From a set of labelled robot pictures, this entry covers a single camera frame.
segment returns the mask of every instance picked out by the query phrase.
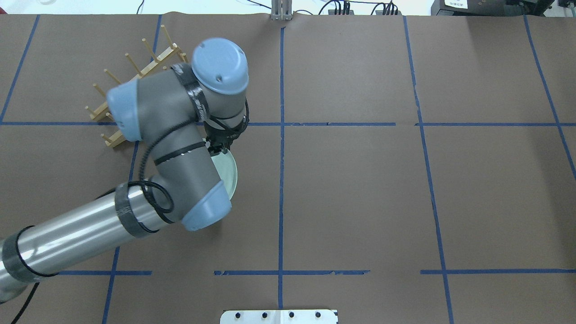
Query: robotic arm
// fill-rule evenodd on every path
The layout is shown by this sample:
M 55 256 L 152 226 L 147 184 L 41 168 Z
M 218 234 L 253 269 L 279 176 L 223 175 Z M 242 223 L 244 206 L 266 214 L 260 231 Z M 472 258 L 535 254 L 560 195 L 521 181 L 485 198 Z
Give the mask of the robotic arm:
M 82 207 L 26 227 L 0 241 L 0 303 L 28 284 L 181 221 L 196 231 L 226 216 L 232 205 L 210 156 L 226 153 L 248 125 L 248 64 L 240 47 L 207 39 L 191 65 L 135 80 L 108 92 L 118 127 L 148 145 L 158 174 L 122 183 Z M 197 122 L 204 122 L 203 141 Z

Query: white background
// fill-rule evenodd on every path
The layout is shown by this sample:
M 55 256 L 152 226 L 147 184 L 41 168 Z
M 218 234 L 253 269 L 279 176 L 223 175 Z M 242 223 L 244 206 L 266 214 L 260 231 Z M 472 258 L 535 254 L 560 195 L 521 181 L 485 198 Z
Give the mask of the white background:
M 270 6 L 270 0 L 255 0 Z M 404 15 L 429 16 L 434 0 L 395 0 L 394 3 Z M 8 13 L 22 14 L 135 14 L 142 0 L 0 0 L 0 7 Z M 317 14 L 323 6 L 322 0 L 293 0 L 296 11 L 305 9 Z M 355 14 L 370 14 L 374 5 L 352 3 Z M 330 3 L 327 8 L 334 8 Z M 245 0 L 145 0 L 143 14 L 163 14 L 167 12 L 195 14 L 248 14 L 270 13 L 269 9 L 256 6 Z M 545 13 L 548 17 L 571 17 L 570 9 L 558 7 Z

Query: blue joint cap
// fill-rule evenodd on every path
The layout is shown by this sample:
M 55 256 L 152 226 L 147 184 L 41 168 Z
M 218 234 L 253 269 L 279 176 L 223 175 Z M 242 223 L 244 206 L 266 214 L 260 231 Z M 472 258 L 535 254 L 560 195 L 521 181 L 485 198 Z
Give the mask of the blue joint cap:
M 121 84 L 106 94 L 110 113 L 118 128 L 131 142 L 141 141 L 138 121 L 138 80 Z
M 208 227 L 226 216 L 232 209 L 224 181 L 220 180 L 184 216 L 182 224 L 189 231 Z
M 228 39 L 201 42 L 194 49 L 192 71 L 203 85 L 223 95 L 237 95 L 248 86 L 246 55 Z

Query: white label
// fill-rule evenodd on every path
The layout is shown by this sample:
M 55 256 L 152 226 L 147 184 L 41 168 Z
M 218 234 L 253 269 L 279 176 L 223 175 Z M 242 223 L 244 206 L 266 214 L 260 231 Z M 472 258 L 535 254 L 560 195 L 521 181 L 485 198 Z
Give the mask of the white label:
M 468 0 L 444 0 L 444 4 L 449 7 L 468 9 Z

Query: white metal bracket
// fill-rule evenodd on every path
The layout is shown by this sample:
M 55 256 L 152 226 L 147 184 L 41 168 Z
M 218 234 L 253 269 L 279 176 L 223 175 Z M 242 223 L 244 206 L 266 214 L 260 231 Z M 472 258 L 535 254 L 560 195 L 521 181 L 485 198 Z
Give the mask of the white metal bracket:
M 272 20 L 292 20 L 292 0 L 272 0 Z
M 338 324 L 336 310 L 225 311 L 220 324 Z

